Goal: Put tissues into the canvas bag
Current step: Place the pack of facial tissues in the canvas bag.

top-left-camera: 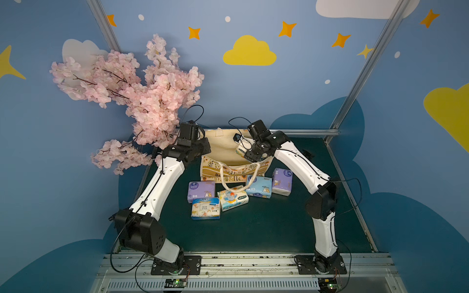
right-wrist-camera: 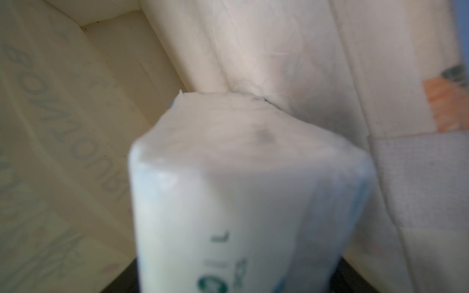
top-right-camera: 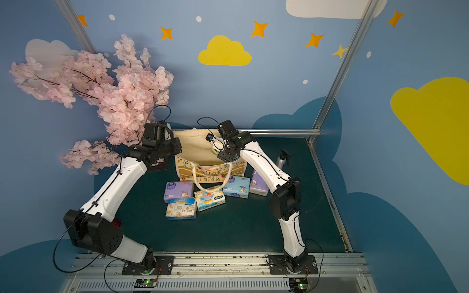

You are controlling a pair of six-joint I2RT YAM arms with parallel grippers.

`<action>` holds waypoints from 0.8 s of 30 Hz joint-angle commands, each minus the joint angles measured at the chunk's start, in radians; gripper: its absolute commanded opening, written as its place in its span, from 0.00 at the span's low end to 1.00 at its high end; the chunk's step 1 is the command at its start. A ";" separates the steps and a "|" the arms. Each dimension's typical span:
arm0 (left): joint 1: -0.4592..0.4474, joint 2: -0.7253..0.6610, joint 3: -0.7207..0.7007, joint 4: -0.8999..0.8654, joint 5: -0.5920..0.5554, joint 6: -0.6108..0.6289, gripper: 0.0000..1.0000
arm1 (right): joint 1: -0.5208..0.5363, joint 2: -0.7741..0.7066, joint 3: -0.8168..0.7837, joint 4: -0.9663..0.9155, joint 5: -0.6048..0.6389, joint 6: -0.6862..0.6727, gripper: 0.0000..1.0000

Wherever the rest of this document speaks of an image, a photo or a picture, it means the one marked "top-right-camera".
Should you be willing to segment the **light blue tissue pack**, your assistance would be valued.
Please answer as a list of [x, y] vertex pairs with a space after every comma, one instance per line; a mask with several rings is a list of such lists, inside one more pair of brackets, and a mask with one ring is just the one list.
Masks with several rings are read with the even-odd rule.
[[228, 179], [228, 183], [223, 187], [222, 191], [225, 196], [248, 199], [249, 187], [249, 178], [230, 176]]

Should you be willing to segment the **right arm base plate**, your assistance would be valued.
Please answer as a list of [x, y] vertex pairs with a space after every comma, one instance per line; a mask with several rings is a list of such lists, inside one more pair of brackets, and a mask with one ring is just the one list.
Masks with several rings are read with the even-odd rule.
[[288, 260], [284, 255], [268, 255], [266, 262], [271, 275], [317, 275], [319, 265], [314, 256], [307, 256], [304, 261]]

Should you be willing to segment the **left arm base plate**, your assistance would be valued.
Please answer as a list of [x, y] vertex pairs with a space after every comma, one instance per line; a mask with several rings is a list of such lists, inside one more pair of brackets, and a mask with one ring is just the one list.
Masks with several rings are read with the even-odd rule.
[[148, 256], [143, 262], [124, 262], [122, 275], [130, 276], [157, 276], [172, 273], [175, 257], [172, 255]]

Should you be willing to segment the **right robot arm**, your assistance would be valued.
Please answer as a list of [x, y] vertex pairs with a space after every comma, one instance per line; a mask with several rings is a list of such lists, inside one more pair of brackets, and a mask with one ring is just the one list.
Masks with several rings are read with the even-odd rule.
[[220, 123], [217, 130], [224, 146], [217, 157], [226, 163], [231, 163], [236, 159], [246, 161], [269, 188], [271, 198], [267, 206], [280, 224], [287, 268], [290, 272], [299, 272], [308, 260], [308, 251], [299, 224], [300, 181], [297, 178], [291, 178], [276, 166], [248, 131], [238, 131], [230, 120]]

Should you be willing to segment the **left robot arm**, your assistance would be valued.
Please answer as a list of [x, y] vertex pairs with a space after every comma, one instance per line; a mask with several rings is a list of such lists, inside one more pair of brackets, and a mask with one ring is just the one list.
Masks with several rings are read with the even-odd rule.
[[112, 256], [132, 266], [136, 275], [151, 274], [156, 265], [153, 250], [126, 237], [113, 221], [138, 180], [161, 159], [182, 152], [179, 138], [164, 121], [144, 126], [141, 142], [122, 154], [114, 173], [79, 210], [69, 210], [64, 223], [72, 244], [78, 248]]

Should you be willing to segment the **cream canvas tote bag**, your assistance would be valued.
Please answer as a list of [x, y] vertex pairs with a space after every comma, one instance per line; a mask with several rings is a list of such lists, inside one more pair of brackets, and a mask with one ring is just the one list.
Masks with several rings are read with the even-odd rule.
[[243, 159], [223, 162], [212, 153], [212, 145], [205, 139], [208, 133], [222, 140], [216, 129], [193, 128], [174, 132], [183, 150], [175, 155], [177, 175], [180, 181], [192, 181], [204, 192], [209, 190], [203, 184], [218, 183], [214, 190], [222, 190], [230, 176], [243, 177], [247, 168], [247, 162]]

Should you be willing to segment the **white green elephant tissue pack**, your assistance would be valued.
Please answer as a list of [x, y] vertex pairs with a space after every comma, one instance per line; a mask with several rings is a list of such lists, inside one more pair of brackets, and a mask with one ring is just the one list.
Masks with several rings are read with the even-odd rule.
[[199, 190], [195, 193], [196, 205], [199, 212], [205, 211], [226, 203], [226, 198], [221, 190], [209, 190], [204, 192]]

